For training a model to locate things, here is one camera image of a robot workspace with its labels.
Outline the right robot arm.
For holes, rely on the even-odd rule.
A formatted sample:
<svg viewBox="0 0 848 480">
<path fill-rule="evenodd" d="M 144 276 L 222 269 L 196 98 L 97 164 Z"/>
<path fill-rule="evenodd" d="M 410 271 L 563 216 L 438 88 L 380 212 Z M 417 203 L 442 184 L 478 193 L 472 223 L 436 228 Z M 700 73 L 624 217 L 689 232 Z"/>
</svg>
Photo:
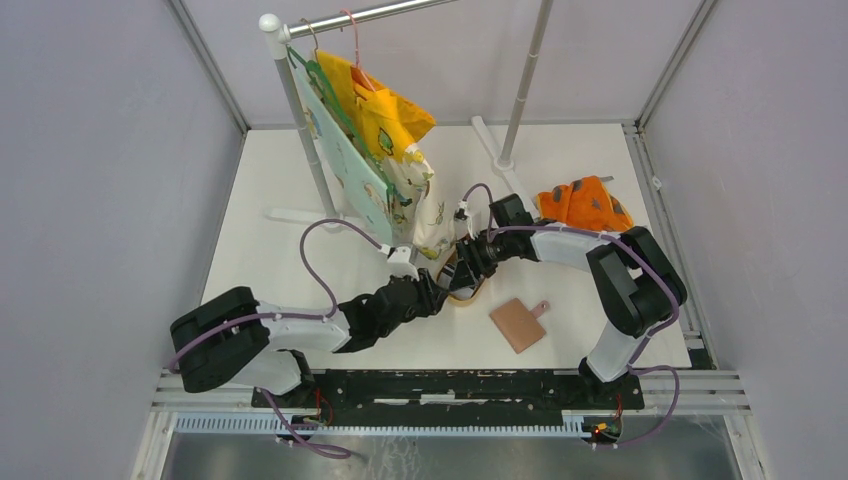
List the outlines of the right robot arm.
<svg viewBox="0 0 848 480">
<path fill-rule="evenodd" d="M 688 299 L 686 286 L 645 227 L 596 233 L 536 220 L 516 194 L 489 206 L 495 227 L 467 234 L 437 282 L 451 293 L 472 293 L 513 258 L 556 263 L 589 273 L 607 317 L 599 340 L 581 361 L 580 400 L 602 408 L 618 393 L 650 339 L 673 323 Z"/>
</svg>

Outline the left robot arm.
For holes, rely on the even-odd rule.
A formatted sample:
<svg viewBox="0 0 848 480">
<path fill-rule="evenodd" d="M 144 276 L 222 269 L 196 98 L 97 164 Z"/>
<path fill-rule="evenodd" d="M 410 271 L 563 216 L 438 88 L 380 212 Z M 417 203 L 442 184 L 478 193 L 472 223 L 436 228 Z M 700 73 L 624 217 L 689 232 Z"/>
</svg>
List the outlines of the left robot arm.
<svg viewBox="0 0 848 480">
<path fill-rule="evenodd" d="M 327 311 L 287 309 L 237 286 L 171 324 L 175 355 L 167 368 L 181 376 L 188 393 L 236 383 L 302 407 L 314 394 L 307 352 L 369 349 L 399 326 L 436 315 L 447 298 L 447 289 L 425 269 L 415 277 L 393 276 L 375 292 Z"/>
</svg>

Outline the yellow oval tray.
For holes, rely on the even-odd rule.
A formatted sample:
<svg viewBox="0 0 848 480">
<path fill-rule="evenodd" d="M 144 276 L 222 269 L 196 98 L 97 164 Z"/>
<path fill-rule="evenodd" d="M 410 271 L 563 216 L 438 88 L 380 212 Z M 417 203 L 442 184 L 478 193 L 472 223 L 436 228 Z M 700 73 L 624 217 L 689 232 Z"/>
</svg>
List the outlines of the yellow oval tray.
<svg viewBox="0 0 848 480">
<path fill-rule="evenodd" d="M 472 304 L 486 281 L 485 276 L 472 271 L 457 250 L 444 262 L 437 276 L 437 284 L 448 291 L 448 301 L 456 306 Z"/>
</svg>

